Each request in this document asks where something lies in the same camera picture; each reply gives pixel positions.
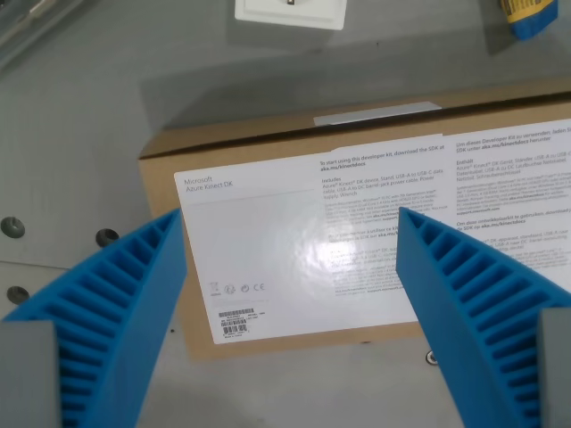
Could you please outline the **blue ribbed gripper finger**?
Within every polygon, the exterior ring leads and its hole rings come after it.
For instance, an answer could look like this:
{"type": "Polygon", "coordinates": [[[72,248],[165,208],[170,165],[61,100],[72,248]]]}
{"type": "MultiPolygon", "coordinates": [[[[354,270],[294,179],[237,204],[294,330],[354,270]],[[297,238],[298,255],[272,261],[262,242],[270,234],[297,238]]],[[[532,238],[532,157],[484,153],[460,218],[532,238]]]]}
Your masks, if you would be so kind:
{"type": "Polygon", "coordinates": [[[5,317],[52,324],[63,426],[137,425],[186,273],[181,212],[173,210],[82,261],[5,317]]]}
{"type": "Polygon", "coordinates": [[[570,294],[451,226],[399,209],[396,273],[466,427],[544,427],[538,337],[570,294]]]}

